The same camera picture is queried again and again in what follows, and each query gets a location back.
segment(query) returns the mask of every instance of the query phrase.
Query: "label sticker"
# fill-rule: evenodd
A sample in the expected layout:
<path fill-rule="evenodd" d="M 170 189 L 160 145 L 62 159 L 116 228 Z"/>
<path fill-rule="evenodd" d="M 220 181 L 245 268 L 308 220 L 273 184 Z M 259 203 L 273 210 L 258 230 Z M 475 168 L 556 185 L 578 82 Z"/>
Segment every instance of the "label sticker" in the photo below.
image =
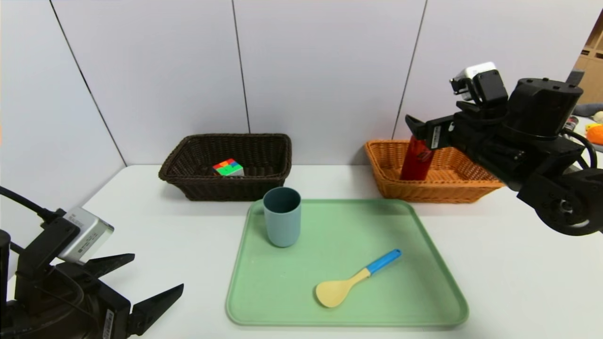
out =
<path fill-rule="evenodd" d="M 440 144 L 440 131 L 442 126 L 434 127 L 434 136 L 431 138 L 431 149 L 434 150 L 438 148 L 438 144 Z"/>
<path fill-rule="evenodd" d="M 105 327 L 103 329 L 103 339 L 111 339 L 111 331 L 113 330 L 113 316 L 113 311 L 107 309 L 107 316 L 105 316 Z"/>

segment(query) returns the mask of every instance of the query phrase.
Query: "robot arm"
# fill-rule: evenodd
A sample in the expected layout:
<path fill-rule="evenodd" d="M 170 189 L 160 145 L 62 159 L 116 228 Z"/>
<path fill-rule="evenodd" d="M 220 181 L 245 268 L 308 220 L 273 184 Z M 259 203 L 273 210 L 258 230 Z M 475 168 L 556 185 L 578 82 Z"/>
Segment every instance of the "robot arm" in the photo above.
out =
<path fill-rule="evenodd" d="M 524 78 L 509 97 L 493 63 L 450 81 L 462 95 L 454 115 L 421 122 L 415 137 L 431 149 L 455 147 L 503 181 L 550 228 L 567 235 L 603 231 L 603 169 L 573 164 L 585 146 L 560 136 L 582 89 L 548 78 Z"/>

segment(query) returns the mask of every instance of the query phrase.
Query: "blue handle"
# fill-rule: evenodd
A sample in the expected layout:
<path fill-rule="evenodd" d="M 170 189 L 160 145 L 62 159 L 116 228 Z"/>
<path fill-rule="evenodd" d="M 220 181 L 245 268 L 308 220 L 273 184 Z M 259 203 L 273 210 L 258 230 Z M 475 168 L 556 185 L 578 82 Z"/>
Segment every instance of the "blue handle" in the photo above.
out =
<path fill-rule="evenodd" d="M 373 275 L 375 272 L 379 271 L 381 268 L 384 268 L 385 266 L 387 266 L 387 264 L 396 260 L 396 258 L 398 258 L 401 255 L 402 255 L 402 251 L 400 251 L 399 249 L 395 249 L 395 250 L 387 253 L 386 255 L 382 256 L 381 258 L 373 261 L 372 264 L 367 266 L 367 269 L 371 273 L 371 275 Z"/>

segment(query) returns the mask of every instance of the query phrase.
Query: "spoon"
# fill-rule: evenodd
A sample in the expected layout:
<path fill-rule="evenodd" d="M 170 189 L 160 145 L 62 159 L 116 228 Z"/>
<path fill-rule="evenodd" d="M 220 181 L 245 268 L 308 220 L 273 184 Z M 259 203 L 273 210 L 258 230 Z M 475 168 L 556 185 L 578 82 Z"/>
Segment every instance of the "spoon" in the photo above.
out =
<path fill-rule="evenodd" d="M 352 287 L 360 281 L 370 277 L 375 272 L 384 268 L 387 264 L 402 255 L 402 251 L 395 249 L 372 264 L 363 268 L 353 277 L 347 280 L 325 281 L 316 286 L 316 297 L 326 307 L 336 307 L 346 299 Z"/>

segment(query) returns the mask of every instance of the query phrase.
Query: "blue cup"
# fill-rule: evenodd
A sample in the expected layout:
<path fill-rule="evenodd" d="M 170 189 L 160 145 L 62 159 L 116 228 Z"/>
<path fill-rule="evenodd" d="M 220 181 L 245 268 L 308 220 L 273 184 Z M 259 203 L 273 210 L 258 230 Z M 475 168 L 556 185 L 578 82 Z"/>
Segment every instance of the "blue cup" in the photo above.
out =
<path fill-rule="evenodd" d="M 300 237 L 302 197 L 292 188 L 277 187 L 264 195 L 264 218 L 268 239 L 278 247 L 289 247 Z"/>

